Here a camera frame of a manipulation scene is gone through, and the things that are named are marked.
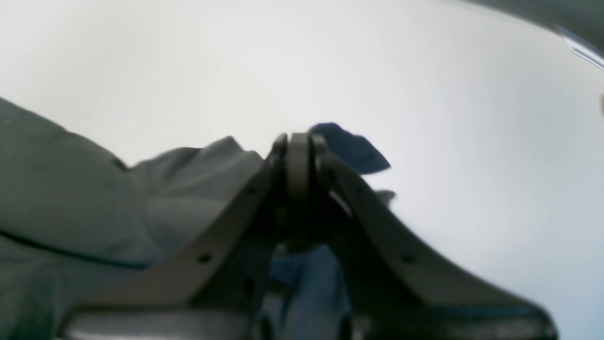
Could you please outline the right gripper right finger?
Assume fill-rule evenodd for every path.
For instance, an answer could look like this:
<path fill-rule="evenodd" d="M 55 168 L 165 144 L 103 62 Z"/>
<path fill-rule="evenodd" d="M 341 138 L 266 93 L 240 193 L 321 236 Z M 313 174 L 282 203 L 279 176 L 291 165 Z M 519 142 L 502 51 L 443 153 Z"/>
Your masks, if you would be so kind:
<path fill-rule="evenodd" d="M 343 340 L 556 340 L 540 306 L 448 260 L 409 230 L 367 183 L 309 138 L 324 195 L 322 230 L 343 270 Z"/>

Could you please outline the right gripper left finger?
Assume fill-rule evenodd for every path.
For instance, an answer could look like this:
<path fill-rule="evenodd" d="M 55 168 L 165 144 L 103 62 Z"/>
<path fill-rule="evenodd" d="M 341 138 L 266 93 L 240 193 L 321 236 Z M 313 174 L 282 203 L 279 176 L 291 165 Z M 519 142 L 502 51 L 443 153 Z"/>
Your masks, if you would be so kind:
<path fill-rule="evenodd" d="M 64 340 L 248 340 L 278 244 L 303 240 L 311 137 L 283 134 L 262 168 L 183 250 L 84 301 Z"/>

